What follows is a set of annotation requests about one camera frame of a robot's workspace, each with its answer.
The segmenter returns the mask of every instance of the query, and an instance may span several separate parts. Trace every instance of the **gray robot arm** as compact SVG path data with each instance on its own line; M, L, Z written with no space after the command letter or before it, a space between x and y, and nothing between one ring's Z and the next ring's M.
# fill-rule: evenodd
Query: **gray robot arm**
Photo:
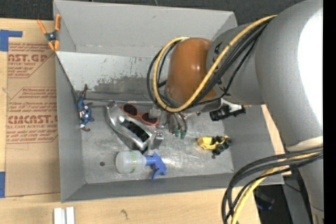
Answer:
M214 41L207 65L218 44L226 44L241 28L223 33ZM288 151L323 144L322 46L323 0L294 5L267 25L229 90L229 102L267 105ZM239 58L223 75L224 85L238 63ZM214 90L221 92L218 86ZM300 172L314 222L323 223L323 160Z

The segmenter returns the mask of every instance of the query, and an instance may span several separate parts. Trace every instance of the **wooden table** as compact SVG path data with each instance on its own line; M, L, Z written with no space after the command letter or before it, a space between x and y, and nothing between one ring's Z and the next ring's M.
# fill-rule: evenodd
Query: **wooden table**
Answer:
M47 31L53 30L53 22L43 22ZM23 39L10 38L9 42L45 42L35 20L0 19L0 29L23 30ZM0 172L5 170L5 134L7 111L7 52L0 52ZM266 107L266 122L276 144L277 153L283 148L278 133ZM223 223L221 203L224 189L196 191L143 197L115 198L94 201L60 203L60 193L36 194L0 199L1 223L52 223L52 210L56 207L75 207L76 224L89 223ZM253 196L239 217L239 223L260 223Z

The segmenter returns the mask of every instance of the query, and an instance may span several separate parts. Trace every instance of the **metal tool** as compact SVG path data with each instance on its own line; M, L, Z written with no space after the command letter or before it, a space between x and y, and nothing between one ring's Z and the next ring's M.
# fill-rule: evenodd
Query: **metal tool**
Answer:
M115 101L106 106L106 122L131 150L145 151L153 137L148 125L128 116Z

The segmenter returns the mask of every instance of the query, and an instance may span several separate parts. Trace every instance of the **white bottle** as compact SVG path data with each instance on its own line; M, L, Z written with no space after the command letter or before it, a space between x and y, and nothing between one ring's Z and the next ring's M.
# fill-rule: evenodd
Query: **white bottle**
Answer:
M115 159L120 174L136 173L146 166L146 157L140 151L121 151Z

